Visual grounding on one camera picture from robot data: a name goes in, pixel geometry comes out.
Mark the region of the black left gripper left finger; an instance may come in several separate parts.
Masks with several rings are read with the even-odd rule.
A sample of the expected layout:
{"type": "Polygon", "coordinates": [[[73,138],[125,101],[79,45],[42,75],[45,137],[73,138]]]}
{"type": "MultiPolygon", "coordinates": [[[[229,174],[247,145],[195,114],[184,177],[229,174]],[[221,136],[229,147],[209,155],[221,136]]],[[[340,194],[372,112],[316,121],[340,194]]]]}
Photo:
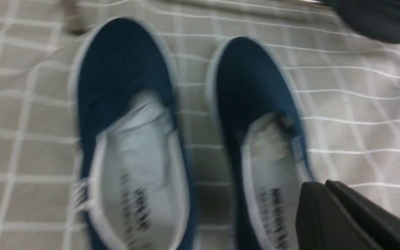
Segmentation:
{"type": "Polygon", "coordinates": [[[300,250],[382,250],[318,182],[304,182],[295,220],[300,250]]]}

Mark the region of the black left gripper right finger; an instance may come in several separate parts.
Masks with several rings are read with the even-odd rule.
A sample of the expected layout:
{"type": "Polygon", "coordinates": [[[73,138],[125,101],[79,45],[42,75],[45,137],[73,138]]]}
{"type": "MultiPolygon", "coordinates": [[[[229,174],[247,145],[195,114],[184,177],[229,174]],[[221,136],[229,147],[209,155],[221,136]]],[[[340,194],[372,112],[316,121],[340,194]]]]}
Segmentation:
{"type": "Polygon", "coordinates": [[[400,218],[339,181],[327,180],[325,186],[383,250],[400,250],[400,218]]]}

